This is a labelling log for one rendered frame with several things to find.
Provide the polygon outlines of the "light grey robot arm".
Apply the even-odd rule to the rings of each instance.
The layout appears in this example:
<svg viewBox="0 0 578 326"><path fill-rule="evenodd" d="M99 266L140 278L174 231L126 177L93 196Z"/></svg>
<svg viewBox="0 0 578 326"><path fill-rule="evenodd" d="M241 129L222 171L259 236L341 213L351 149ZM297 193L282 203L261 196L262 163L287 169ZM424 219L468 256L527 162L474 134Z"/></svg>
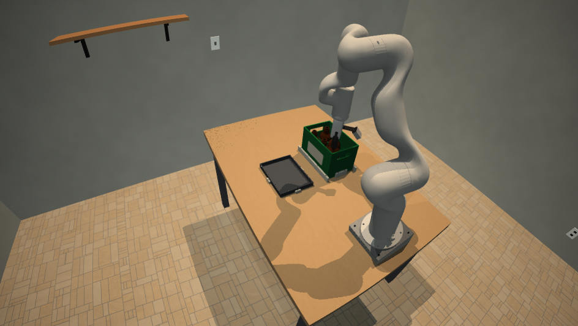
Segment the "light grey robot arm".
<svg viewBox="0 0 578 326"><path fill-rule="evenodd" d="M362 221L361 235L377 249L398 244L403 235L400 220L407 203L405 194L421 189L430 175L408 129L403 101L413 58L412 46L403 36L369 36L365 27L348 25L337 50L337 72L325 77L318 91L318 100L332 106L331 115L346 120L359 73L383 69L383 79L371 98L373 120L379 136L397 148L399 157L369 167L361 177L362 190L373 204Z"/></svg>

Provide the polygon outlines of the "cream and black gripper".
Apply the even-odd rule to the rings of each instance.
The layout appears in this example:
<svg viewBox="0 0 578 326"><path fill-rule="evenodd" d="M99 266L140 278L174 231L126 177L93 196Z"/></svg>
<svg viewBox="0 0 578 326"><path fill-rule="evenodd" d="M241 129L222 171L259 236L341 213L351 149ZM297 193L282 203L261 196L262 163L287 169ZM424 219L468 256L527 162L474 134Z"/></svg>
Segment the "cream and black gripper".
<svg viewBox="0 0 578 326"><path fill-rule="evenodd" d="M331 148L337 149L338 143L335 143L335 142L338 142L338 138L340 139L340 136L342 133L342 128L344 125L344 121L346 121L347 119L346 120L340 120L340 119L334 118L333 116L332 116L332 118L334 120L333 120L333 124L332 124L331 135L330 135L330 137L332 138Z"/></svg>

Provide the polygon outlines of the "green crate with dividers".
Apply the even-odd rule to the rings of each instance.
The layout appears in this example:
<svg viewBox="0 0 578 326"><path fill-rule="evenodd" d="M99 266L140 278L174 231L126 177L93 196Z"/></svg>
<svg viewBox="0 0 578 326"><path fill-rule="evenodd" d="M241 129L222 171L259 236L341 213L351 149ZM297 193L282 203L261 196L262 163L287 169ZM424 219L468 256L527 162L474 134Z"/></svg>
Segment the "green crate with dividers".
<svg viewBox="0 0 578 326"><path fill-rule="evenodd" d="M330 128L329 133L331 133L331 121L304 126L301 148L329 178L332 178L339 171L345 169L350 171L353 169L359 145L342 131L339 139L340 151L335 153L330 152L330 150L321 143L321 139L317 139L316 136L310 132L311 129L323 127L323 130L317 131L319 137L326 126ZM337 159L338 156L339 159Z"/></svg>

